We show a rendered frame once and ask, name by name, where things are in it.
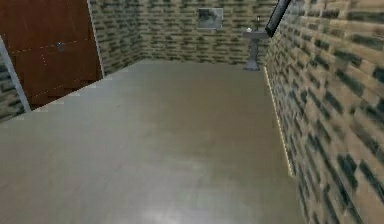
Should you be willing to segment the brown wooden room door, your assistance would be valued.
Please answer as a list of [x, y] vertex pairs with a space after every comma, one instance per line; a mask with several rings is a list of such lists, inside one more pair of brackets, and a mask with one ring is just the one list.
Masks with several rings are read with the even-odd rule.
[[0, 0], [0, 36], [31, 109], [102, 77], [87, 0]]

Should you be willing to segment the grey pedestal sink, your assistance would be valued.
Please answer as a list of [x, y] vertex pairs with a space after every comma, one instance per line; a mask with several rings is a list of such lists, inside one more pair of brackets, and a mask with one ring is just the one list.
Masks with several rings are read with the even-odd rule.
[[244, 66], [244, 69], [248, 71], [259, 71], [260, 67], [257, 63], [259, 41], [268, 39], [269, 36], [265, 30], [258, 30], [252, 32], [245, 31], [243, 33], [243, 37], [250, 40], [250, 56]]

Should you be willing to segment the black wall bar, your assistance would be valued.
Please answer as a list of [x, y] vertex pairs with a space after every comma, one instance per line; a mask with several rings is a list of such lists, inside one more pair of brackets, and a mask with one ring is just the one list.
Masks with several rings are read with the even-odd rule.
[[265, 27], [269, 37], [273, 37], [291, 0], [278, 0], [270, 19]]

